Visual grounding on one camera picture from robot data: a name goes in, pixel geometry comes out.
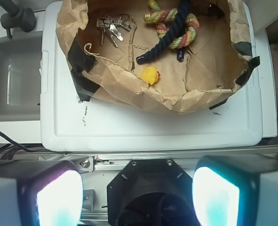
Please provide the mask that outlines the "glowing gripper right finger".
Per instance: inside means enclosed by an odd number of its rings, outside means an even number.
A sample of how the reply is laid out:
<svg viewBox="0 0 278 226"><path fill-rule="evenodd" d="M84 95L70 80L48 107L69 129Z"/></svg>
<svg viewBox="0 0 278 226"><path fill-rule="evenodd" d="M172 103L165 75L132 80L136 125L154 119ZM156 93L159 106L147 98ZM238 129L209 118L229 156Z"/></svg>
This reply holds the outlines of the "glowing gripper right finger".
<svg viewBox="0 0 278 226"><path fill-rule="evenodd" d="M278 226L278 155L206 155L192 182L203 226Z"/></svg>

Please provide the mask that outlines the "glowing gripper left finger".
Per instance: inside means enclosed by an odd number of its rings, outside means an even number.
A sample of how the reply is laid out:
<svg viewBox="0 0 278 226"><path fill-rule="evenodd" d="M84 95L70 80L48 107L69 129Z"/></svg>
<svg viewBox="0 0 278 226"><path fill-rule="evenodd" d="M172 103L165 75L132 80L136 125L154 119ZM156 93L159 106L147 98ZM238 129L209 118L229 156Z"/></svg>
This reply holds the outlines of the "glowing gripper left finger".
<svg viewBox="0 0 278 226"><path fill-rule="evenodd" d="M72 161L0 161L0 226L76 226L82 204Z"/></svg>

